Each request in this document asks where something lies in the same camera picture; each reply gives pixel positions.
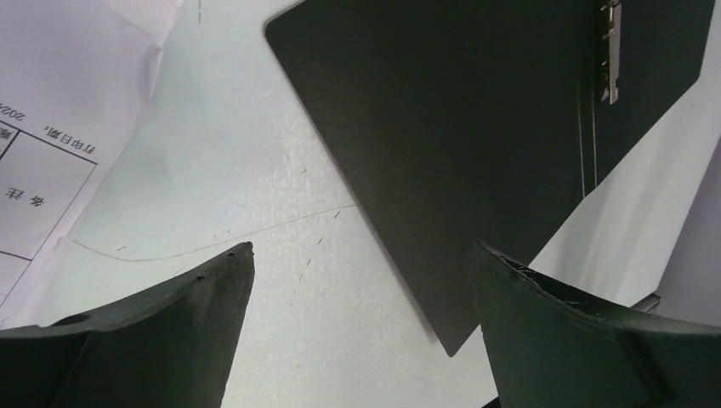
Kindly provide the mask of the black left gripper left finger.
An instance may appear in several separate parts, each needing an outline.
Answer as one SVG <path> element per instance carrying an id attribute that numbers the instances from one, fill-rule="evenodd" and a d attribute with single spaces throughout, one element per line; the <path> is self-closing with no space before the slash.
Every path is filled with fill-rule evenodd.
<path id="1" fill-rule="evenodd" d="M 2 331 L 2 406 L 221 406 L 254 275 L 243 242 L 113 303 Z"/>

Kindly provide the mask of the red and black folder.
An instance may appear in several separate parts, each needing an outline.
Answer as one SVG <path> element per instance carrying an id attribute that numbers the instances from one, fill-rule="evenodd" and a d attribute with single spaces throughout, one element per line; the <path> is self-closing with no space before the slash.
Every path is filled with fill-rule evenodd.
<path id="1" fill-rule="evenodd" d="M 699 79 L 713 1 L 302 1 L 265 38 L 443 349 L 478 325 L 476 241 L 530 263 Z"/>

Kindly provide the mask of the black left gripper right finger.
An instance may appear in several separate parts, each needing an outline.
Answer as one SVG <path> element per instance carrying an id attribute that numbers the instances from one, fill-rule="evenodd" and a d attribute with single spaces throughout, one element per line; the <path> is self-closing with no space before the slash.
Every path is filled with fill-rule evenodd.
<path id="1" fill-rule="evenodd" d="M 652 315 L 475 243 L 468 280 L 496 407 L 717 407 L 720 330 Z"/>

